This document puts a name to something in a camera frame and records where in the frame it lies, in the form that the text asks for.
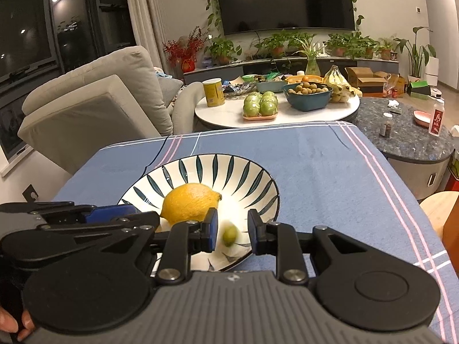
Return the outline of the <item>person's left hand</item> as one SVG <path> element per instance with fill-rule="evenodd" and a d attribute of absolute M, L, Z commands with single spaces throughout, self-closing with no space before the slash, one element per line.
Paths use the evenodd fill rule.
<path fill-rule="evenodd" d="M 2 332 L 16 334 L 17 340 L 22 342 L 36 330 L 36 326 L 27 310 L 22 313 L 21 325 L 23 326 L 22 328 L 20 328 L 18 321 L 8 311 L 3 307 L 0 308 L 0 326 Z"/>

